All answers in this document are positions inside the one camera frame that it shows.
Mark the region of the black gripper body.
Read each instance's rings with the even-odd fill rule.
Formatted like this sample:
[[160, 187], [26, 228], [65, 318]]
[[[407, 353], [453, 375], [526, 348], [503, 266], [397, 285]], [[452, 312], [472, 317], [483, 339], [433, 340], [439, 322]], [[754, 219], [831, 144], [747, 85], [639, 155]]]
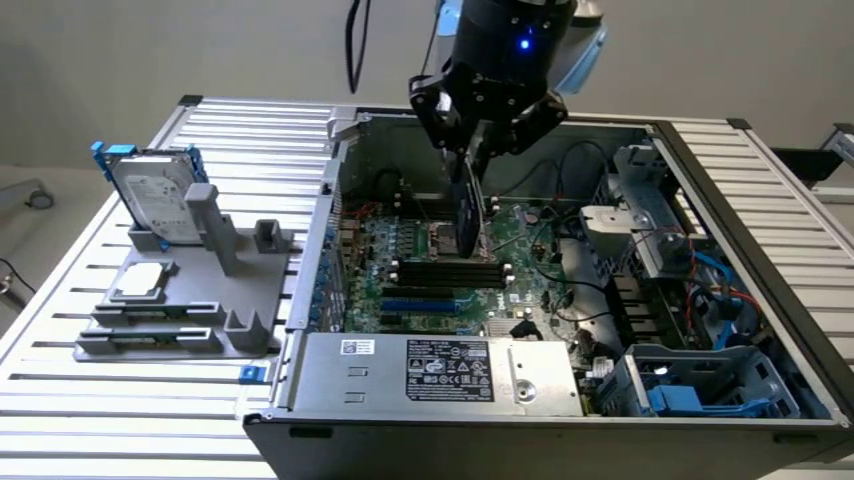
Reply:
[[510, 121], [544, 96], [572, 1], [461, 3], [441, 87], [464, 120]]

